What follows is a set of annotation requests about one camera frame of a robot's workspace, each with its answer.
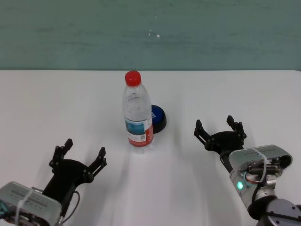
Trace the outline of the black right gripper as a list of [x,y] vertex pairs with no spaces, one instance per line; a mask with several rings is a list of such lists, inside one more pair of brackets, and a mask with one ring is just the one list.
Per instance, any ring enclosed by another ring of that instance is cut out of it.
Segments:
[[233,167],[230,164],[229,155],[235,150],[243,149],[247,135],[244,132],[242,122],[236,122],[231,115],[227,117],[227,124],[232,128],[232,132],[223,131],[210,136],[204,130],[201,121],[196,120],[194,136],[204,145],[206,150],[218,153],[221,163],[231,173]]

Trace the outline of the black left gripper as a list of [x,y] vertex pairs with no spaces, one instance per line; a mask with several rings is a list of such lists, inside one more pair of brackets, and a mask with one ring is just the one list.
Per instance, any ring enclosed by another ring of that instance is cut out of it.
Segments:
[[73,146],[71,138],[63,146],[56,146],[49,166],[53,176],[42,194],[58,201],[61,212],[66,212],[76,188],[84,183],[91,183],[96,175],[107,165],[106,149],[102,147],[96,159],[86,166],[75,160],[64,160],[64,156]]

